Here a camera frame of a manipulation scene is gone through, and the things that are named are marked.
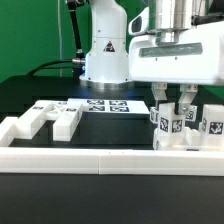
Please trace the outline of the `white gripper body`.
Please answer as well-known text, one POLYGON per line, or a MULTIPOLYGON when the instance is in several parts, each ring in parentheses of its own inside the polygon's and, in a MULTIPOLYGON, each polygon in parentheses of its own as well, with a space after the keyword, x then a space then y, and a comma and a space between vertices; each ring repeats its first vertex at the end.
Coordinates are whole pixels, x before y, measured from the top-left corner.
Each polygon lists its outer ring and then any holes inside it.
POLYGON ((129 73, 134 81, 224 85, 224 21, 174 26, 168 14, 151 29, 144 9, 128 27, 129 73))

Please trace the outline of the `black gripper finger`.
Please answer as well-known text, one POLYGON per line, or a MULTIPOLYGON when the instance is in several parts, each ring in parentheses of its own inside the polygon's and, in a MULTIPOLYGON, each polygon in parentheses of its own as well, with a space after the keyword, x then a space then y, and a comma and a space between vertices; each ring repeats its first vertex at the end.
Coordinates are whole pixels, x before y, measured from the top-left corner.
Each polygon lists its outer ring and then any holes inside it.
POLYGON ((155 99, 155 109, 158 110, 159 105, 167 101, 166 96, 167 84, 154 82, 151 85, 151 90, 155 99))
POLYGON ((178 113, 186 115, 189 112, 190 105, 198 92, 197 84, 181 84, 181 96, 178 101, 178 113))

